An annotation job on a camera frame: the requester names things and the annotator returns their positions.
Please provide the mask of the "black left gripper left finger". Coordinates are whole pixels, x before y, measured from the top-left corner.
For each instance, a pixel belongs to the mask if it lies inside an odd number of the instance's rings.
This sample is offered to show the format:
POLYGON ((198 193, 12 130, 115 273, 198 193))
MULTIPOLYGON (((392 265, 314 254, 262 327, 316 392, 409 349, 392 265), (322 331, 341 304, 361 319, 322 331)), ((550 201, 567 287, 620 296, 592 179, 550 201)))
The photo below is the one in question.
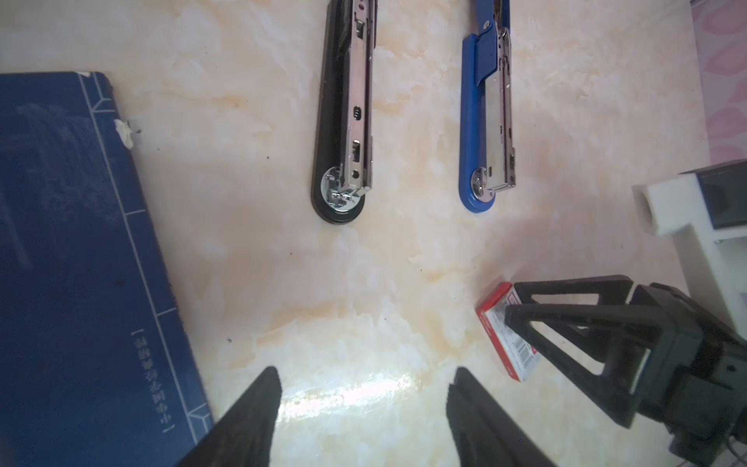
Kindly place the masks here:
POLYGON ((268 366, 179 466, 268 466, 282 386, 268 366))

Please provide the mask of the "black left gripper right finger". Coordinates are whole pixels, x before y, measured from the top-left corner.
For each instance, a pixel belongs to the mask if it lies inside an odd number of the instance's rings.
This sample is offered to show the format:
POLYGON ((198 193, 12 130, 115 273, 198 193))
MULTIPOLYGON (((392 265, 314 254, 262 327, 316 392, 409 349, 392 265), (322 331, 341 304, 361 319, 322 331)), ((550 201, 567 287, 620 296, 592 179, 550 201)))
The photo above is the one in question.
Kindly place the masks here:
POLYGON ((465 367, 449 385, 447 421, 462 467, 554 464, 465 367))

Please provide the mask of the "blue stapler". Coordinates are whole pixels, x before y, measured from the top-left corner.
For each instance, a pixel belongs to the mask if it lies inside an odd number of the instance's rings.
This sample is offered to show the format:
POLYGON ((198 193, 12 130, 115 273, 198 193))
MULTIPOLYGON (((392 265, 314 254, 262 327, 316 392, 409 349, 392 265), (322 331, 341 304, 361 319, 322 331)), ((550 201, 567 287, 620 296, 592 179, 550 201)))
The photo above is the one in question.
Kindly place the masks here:
POLYGON ((478 31, 462 41, 459 196, 473 213, 513 189, 511 2, 475 3, 478 31))

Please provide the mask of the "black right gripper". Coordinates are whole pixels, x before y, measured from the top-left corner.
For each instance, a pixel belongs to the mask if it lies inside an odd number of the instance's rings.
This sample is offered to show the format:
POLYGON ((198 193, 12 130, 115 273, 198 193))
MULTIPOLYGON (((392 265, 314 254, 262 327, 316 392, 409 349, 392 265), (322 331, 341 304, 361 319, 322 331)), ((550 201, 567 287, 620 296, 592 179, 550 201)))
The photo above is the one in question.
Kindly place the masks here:
POLYGON ((620 426, 662 423, 709 466, 746 437, 746 340, 677 288, 627 276, 517 282, 505 322, 620 426))

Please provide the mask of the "red white staple box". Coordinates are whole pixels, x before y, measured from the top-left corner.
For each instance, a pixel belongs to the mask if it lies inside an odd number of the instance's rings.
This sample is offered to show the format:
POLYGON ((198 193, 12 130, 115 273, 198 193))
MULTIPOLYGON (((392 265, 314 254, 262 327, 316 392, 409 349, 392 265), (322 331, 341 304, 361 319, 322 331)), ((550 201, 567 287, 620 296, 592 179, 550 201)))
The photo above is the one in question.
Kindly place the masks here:
POLYGON ((500 282, 478 305, 476 315, 508 375, 523 383, 533 373, 541 355, 507 325, 507 307, 520 304, 513 284, 500 282))

